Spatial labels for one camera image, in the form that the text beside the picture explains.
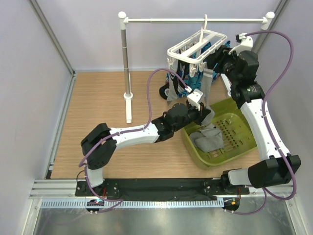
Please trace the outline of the grey striped sock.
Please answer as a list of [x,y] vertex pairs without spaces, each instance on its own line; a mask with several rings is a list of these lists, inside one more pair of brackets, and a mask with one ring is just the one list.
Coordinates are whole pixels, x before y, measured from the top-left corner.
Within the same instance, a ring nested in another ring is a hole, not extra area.
[[167,73],[169,91],[167,96],[167,104],[170,105],[172,101],[178,99],[179,79],[173,73]]
[[198,147],[204,153],[212,152],[214,150],[224,147],[224,141],[220,129],[209,128],[203,129],[200,132],[203,133],[208,140],[202,143],[195,143],[195,146]]
[[204,129],[209,129],[213,126],[212,119],[215,116],[215,112],[210,107],[212,81],[213,81],[213,70],[204,69],[201,83],[201,91],[204,94],[205,108],[210,111],[210,113],[205,117],[205,119],[201,123],[201,127],[203,127]]
[[201,132],[193,132],[190,134],[189,138],[192,143],[202,143],[208,140],[207,137]]

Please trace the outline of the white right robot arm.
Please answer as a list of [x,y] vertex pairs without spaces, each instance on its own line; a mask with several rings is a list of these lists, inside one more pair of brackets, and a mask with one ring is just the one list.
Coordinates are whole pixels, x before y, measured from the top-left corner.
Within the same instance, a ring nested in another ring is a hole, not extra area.
[[250,126],[260,157],[260,161],[249,168],[224,172],[221,190],[231,194],[238,185],[266,188],[288,184],[294,179],[301,160],[283,144],[271,120],[265,93],[255,81],[258,55],[249,50],[237,53],[220,46],[205,61],[208,68],[225,74],[230,80],[231,97]]

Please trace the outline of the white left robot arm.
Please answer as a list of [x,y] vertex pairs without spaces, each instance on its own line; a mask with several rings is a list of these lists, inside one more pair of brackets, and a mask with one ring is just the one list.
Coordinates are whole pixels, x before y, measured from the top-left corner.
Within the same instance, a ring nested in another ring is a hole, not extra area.
[[177,103],[160,117],[149,123],[129,128],[109,128],[106,123],[97,125],[81,141],[84,158],[79,166],[85,167],[87,191],[98,196],[103,192],[103,168],[113,153],[121,148],[144,143],[166,141],[190,123],[201,124],[212,113],[211,109]]

